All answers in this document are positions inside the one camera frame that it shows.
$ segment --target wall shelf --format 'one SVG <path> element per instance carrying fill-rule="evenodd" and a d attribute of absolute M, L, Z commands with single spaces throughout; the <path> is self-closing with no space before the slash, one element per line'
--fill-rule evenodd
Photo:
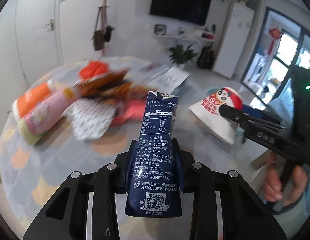
<path fill-rule="evenodd" d="M 201 37 L 191 37 L 191 38 L 187 38 L 187 37 L 180 37 L 180 36 L 175 36 L 175 35 L 157 35 L 152 33 L 152 36 L 155 38 L 160 38 L 160 39 L 172 39 L 172 40 L 178 40 L 178 41 L 190 41 L 190 42 L 194 42 L 196 44 L 200 44 L 201 41 L 207 41 L 207 42 L 213 42 L 214 40 L 209 40 L 209 39 L 205 39 L 205 38 L 201 38 Z"/>
<path fill-rule="evenodd" d="M 213 42 L 215 40 L 215 33 L 207 32 L 202 29 L 195 29 L 194 35 L 197 36 L 197 38 L 202 41 Z M 209 35 L 209 37 L 212 39 L 204 38 L 203 35 Z"/>
<path fill-rule="evenodd" d="M 160 39 L 172 39 L 172 40 L 179 40 L 179 41 L 191 41 L 195 43 L 199 43 L 198 39 L 196 37 L 194 38 L 186 38 L 186 37 L 180 37 L 180 36 L 174 36 L 174 35 L 157 35 L 152 33 L 153 37 L 160 38 Z"/>

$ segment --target human hand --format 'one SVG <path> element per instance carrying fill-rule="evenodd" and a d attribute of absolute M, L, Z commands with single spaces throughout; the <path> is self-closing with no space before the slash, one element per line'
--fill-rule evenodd
<path fill-rule="evenodd" d="M 282 184 L 279 179 L 279 174 L 277 173 L 274 161 L 276 159 L 276 154 L 271 153 L 268 158 L 268 169 L 267 169 L 267 177 L 264 182 L 264 197 L 267 201 L 276 202 L 283 198 Z M 283 205 L 288 206 L 299 199 L 299 197 L 303 194 L 305 187 L 308 183 L 308 176 L 305 170 L 297 165 L 293 169 L 292 179 L 294 183 L 294 188 L 289 194 L 287 200 L 284 201 Z"/>

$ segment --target qr code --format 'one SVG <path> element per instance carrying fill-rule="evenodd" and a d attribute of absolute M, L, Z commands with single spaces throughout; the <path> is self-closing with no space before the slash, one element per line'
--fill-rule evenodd
<path fill-rule="evenodd" d="M 165 193 L 146 192 L 145 210 L 164 211 Z"/>

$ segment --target potted plant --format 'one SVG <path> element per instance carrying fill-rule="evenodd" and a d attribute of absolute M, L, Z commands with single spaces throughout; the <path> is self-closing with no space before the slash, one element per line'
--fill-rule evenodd
<path fill-rule="evenodd" d="M 186 50 L 182 44 L 177 44 L 175 47 L 170 47 L 169 51 L 172 52 L 170 56 L 173 61 L 173 65 L 177 65 L 180 68 L 185 68 L 185 64 L 192 60 L 198 53 L 195 53 L 193 49 L 190 49 L 193 44 L 189 45 Z"/>

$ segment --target paper cup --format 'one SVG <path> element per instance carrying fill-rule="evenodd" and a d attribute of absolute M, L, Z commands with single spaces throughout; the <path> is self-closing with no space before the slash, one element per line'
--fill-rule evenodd
<path fill-rule="evenodd" d="M 212 133 L 222 141 L 233 144 L 235 141 L 237 123 L 229 121 L 219 113 L 221 105 L 228 105 L 242 110 L 243 101 L 240 95 L 230 87 L 223 87 L 216 93 L 189 107 Z"/>

